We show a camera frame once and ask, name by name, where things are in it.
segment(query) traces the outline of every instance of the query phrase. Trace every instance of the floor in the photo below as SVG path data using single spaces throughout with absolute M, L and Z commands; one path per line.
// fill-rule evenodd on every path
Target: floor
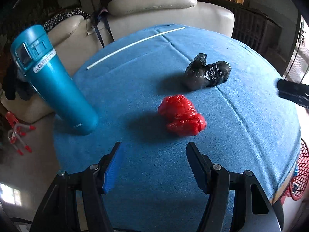
M 309 143 L 309 115 L 300 106 L 297 106 L 297 112 L 302 138 Z M 1 201 L 9 217 L 32 221 L 47 188 L 60 169 L 53 147 L 53 118 L 53 114 L 44 117 L 35 123 L 37 128 L 35 131 L 27 133 L 24 140 L 32 148 L 32 153 L 25 151 L 24 155 L 20 156 L 10 145 L 0 150 L 0 184 L 6 185 L 13 195 L 9 199 L 11 203 Z M 309 188 L 306 189 L 303 198 L 307 196 Z M 299 201 L 293 201 L 290 197 L 285 199 L 283 232 L 290 231 L 301 202 L 302 199 Z M 83 215 L 80 216 L 80 220 L 82 229 L 86 229 Z
M 296 105 L 296 110 L 298 114 L 299 124 L 300 124 L 300 132 L 302 139 L 309 144 L 309 115 L 306 112 L 305 108 Z M 298 201 L 293 201 L 291 197 L 287 197 L 283 204 L 283 214 L 284 214 L 284 226 L 283 232 L 289 232 L 293 227 L 293 220 L 295 215 L 302 203 L 304 198 L 309 197 L 309 187 L 305 190 L 305 194 Z

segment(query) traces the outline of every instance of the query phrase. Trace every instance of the black plastic bag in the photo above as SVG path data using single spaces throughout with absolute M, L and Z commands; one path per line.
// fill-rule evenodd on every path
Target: black plastic bag
M 204 87 L 217 86 L 224 83 L 231 72 L 231 66 L 224 61 L 206 65 L 207 55 L 198 54 L 187 67 L 183 83 L 190 90 L 198 90 Z
M 22 81 L 24 77 L 20 77 L 18 68 L 15 63 L 11 63 L 7 68 L 7 73 L 3 78 L 2 89 L 4 90 L 7 100 L 15 100 L 15 92 L 19 94 L 22 100 L 29 100 L 35 93 L 32 86 L 25 81 Z

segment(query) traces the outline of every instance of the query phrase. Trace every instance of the beige leather sofa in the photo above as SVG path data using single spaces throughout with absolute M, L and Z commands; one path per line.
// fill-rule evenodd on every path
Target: beige leather sofa
M 153 25 L 184 24 L 231 37 L 234 15 L 231 11 L 197 0 L 112 0 L 108 4 L 109 26 L 115 40 Z M 106 45 L 112 42 L 103 23 L 98 29 Z M 82 16 L 72 16 L 58 24 L 49 34 L 59 58 L 68 73 L 75 72 L 102 46 L 89 23 Z M 33 123 L 53 110 L 36 94 L 23 101 L 16 94 L 14 101 L 1 96 L 2 104 L 19 119 Z

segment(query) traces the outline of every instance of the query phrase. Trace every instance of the water bottle lid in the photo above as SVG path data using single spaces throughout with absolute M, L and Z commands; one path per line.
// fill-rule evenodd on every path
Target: water bottle lid
M 15 38 L 10 51 L 19 69 L 26 73 L 52 49 L 44 28 L 41 25 L 33 25 Z

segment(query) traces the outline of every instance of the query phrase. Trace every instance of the red plastic bag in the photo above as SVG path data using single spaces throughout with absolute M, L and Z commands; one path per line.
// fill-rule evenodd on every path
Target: red plastic bag
M 183 95 L 165 97 L 158 107 L 158 113 L 169 122 L 167 129 L 180 137 L 195 136 L 207 125 L 204 117 Z

